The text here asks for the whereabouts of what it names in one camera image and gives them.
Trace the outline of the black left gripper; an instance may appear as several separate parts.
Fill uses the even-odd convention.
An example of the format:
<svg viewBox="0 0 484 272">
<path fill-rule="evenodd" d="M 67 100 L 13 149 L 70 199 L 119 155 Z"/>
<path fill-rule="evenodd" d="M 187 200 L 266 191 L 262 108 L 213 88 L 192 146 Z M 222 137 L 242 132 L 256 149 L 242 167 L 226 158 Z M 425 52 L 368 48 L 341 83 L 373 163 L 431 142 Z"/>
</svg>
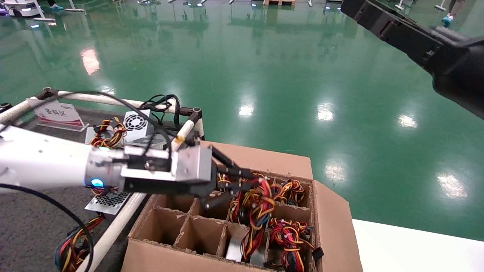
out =
<svg viewBox="0 0 484 272">
<path fill-rule="evenodd" d="M 247 168 L 239 167 L 232 159 L 222 153 L 215 146 L 211 150 L 211 174 L 210 181 L 165 181 L 142 178 L 125 178 L 124 191 L 133 193 L 151 193 L 168 195 L 190 195 L 200 198 L 207 198 L 217 187 L 217 174 L 222 173 L 230 177 L 244 178 L 247 181 L 238 181 L 234 184 L 223 183 L 224 191 L 212 199 L 204 202 L 205 210 L 217 207 L 240 193 L 247 193 L 259 185 L 259 177 Z"/>
</svg>

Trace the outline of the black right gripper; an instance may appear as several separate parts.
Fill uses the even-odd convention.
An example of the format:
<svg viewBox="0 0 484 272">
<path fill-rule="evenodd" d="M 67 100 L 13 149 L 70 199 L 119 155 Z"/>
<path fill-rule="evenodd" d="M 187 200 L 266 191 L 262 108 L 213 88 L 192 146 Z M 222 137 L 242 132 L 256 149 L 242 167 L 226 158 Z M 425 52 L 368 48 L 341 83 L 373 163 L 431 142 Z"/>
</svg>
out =
<svg viewBox="0 0 484 272">
<path fill-rule="evenodd" d="M 377 0 L 344 0 L 341 11 L 430 73 L 433 88 L 484 117 L 484 39 L 444 26 L 420 26 Z"/>
</svg>

